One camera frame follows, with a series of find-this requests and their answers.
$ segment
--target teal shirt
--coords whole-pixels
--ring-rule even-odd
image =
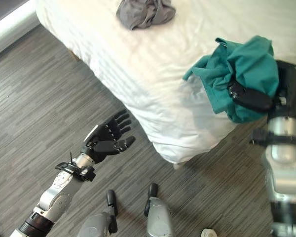
[[[235,104],[227,85],[236,72],[236,80],[244,87],[259,90],[274,97],[278,87],[278,69],[273,58],[271,41],[254,36],[245,44],[217,38],[219,46],[212,55],[202,57],[183,79],[195,74],[200,77],[216,114],[226,111],[236,123],[251,122],[264,116]]]

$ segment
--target gray cloth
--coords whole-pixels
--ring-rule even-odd
[[[123,0],[116,15],[126,28],[132,30],[166,23],[175,13],[171,0]]]

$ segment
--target wood floor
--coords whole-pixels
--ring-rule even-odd
[[[97,123],[123,108],[83,62],[42,26],[0,55],[0,233],[21,225],[58,173],[54,166],[78,156]],[[262,149],[248,144],[253,127],[238,126],[212,151],[174,170],[161,158],[132,117],[137,140],[126,152],[96,166],[50,237],[75,237],[88,215],[106,206],[105,194],[118,198],[119,231],[145,235],[143,210],[151,182],[173,213],[178,237],[198,237],[205,227],[219,237],[269,236],[271,214],[264,188]]]

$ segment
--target bed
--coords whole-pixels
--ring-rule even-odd
[[[236,124],[214,114],[196,77],[184,73],[218,46],[215,38],[272,40],[275,58],[296,64],[296,0],[172,0],[170,22],[130,31],[121,0],[37,0],[41,24],[126,106],[161,156],[188,161],[212,149]]]

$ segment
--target robotic hand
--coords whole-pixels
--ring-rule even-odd
[[[95,126],[84,139],[79,157],[63,162],[55,168],[61,170],[53,184],[40,197],[32,213],[10,237],[45,237],[70,206],[75,193],[85,181],[93,181],[93,165],[107,155],[127,150],[135,141],[134,136],[119,140],[130,130],[126,110],[120,111],[104,123]]]
[[[271,232],[275,237],[296,237],[296,66],[282,61],[277,65],[279,86],[274,99],[265,100],[267,95],[239,85],[237,90],[230,86],[229,93],[235,103],[268,111],[268,130],[255,129],[251,143],[265,147],[262,161],[273,216]]]

